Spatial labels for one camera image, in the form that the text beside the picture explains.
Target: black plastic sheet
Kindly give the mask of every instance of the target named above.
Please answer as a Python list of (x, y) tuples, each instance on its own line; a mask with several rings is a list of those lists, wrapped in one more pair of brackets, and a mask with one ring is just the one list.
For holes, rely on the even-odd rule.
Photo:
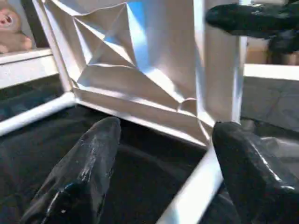
[[(18, 223), (53, 167), (95, 122), (107, 116), (76, 106), (0, 137), (0, 223)], [(242, 125), (261, 136), (267, 149), (298, 177), (298, 133), (249, 119)], [(204, 149), (124, 120), (121, 128), (100, 223), (155, 223)], [(241, 223), (225, 186), (202, 223)]]

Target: black surface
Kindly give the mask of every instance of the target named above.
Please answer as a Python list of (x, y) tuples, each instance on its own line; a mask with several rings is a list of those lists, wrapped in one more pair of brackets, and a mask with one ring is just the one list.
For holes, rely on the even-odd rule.
[(270, 40), (272, 52), (291, 54), (299, 50), (299, 4), (226, 4), (206, 14), (211, 26), (231, 35)]
[[(0, 223), (16, 223), (55, 164), (106, 114), (77, 106), (0, 138)], [(154, 223), (203, 150), (122, 121), (102, 223)]]
[(213, 143), (225, 185), (244, 223), (299, 223), (299, 179), (261, 138), (217, 123)]
[[(61, 91), (60, 85), (54, 86), (50, 95)], [(34, 103), (34, 96), (43, 101), (49, 97), (44, 89), (40, 83), (30, 85), (28, 90), (35, 90), (35, 94), (27, 95), (25, 90), (19, 96), (17, 90), (6, 90), (13, 98), (3, 98), (1, 103), (11, 108), (23, 101)], [(52, 168), (81, 135), (107, 116), (76, 106), (0, 137), (0, 223), (17, 223)], [(296, 159), (299, 158), (299, 133), (261, 121), (244, 120), (242, 125), (262, 137), (267, 149), (299, 177), (299, 160)], [(204, 150), (124, 120), (121, 128), (121, 146), (101, 223), (155, 223), (198, 164)], [(224, 186), (201, 223), (241, 223)]]
[(98, 224), (120, 138), (118, 118), (94, 124), (52, 169), (20, 224)]

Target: white frame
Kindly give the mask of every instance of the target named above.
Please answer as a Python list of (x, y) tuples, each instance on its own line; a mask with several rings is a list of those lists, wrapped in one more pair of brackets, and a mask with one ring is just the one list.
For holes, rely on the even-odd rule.
[[(101, 108), (100, 105), (92, 105), (77, 99), (71, 91), (71, 82), (68, 78), (65, 66), (62, 63), (62, 56), (57, 46), (55, 36), (50, 28), (49, 21), (45, 16), (42, 4), (39, 0), (33, 0), (33, 2), (57, 62), (57, 70), (59, 71), (65, 94), (44, 105), (0, 122), (0, 136), (64, 108), (74, 106), (76, 103), (104, 111), (104, 108)], [(212, 127), (215, 119), (234, 120), (238, 122), (240, 117), (243, 79), (243, 58), (240, 60), (240, 52), (244, 49), (243, 40), (239, 41), (239, 38), (231, 37), (217, 29), (206, 27), (202, 21), (202, 15), (206, 9), (218, 4), (231, 2), (238, 2), (238, 0), (194, 0), (195, 8), (198, 10), (199, 8), (197, 7), (201, 7), (201, 16), (197, 15), (198, 18), (201, 18), (200, 21), (197, 21), (198, 32), (199, 34), (205, 33), (205, 35), (199, 35), (197, 39), (199, 41), (199, 52), (205, 61), (204, 75), (202, 69), (203, 63), (199, 60), (200, 56), (198, 55), (197, 99), (199, 103), (197, 111), (202, 121), (201, 125), (205, 125), (205, 127)], [(213, 61), (220, 62), (224, 56), (227, 59), (226, 63), (217, 67), (212, 65)], [(259, 77), (258, 73), (255, 73), (255, 65), (248, 66), (254, 71), (250, 71), (250, 74), (245, 71), (245, 75)], [(158, 220), (159, 224), (195, 224), (198, 223), (204, 215), (222, 182), (221, 170), (212, 143), (210, 143), (208, 148), (208, 152), (195, 168), (193, 174)]]

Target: white plastic bar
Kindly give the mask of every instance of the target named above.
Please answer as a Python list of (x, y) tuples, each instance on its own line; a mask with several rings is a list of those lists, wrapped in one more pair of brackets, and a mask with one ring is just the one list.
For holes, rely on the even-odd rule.
[(33, 4), (35, 6), (37, 15), (40, 19), (40, 22), (43, 25), (43, 30), (47, 36), (50, 48), (51, 48), (53, 56), (56, 60), (56, 65), (57, 65), (57, 68), (59, 71), (59, 77), (61, 80), (62, 87), (65, 92), (69, 92), (72, 89), (71, 80), (69, 79), (69, 77), (67, 75), (67, 71), (66, 71), (65, 65), (63, 63), (62, 56), (60, 54), (60, 50), (58, 48), (58, 45), (56, 44), (56, 40), (55, 40), (53, 31), (51, 29), (51, 26), (49, 24), (49, 20), (46, 17), (44, 7), (42, 6), (41, 2), (38, 0), (33, 0)]
[(74, 93), (66, 92), (57, 99), (0, 122), (0, 136), (50, 116), (60, 110), (72, 107), (75, 103)]
[(197, 224), (217, 193), (222, 180), (220, 166), (211, 144), (157, 224)]
[[(250, 2), (250, 0), (193, 1), (197, 3), (197, 10), (202, 10), (199, 12), (202, 17), (205, 15), (206, 10), (216, 5), (248, 4)], [(204, 21), (202, 22), (202, 28), (199, 31), (204, 32), (203, 37), (201, 37), (203, 39), (202, 43), (204, 43), (204, 60), (202, 62), (205, 65), (204, 71), (202, 71), (204, 74), (202, 82), (204, 84), (197, 79), (197, 85), (200, 88), (205, 88), (203, 106), (209, 115), (214, 118), (214, 121), (233, 120), (238, 122), (242, 101), (246, 39), (229, 36), (219, 29), (205, 25)], [(222, 181), (221, 169), (211, 142), (208, 152), (157, 223), (200, 223)]]

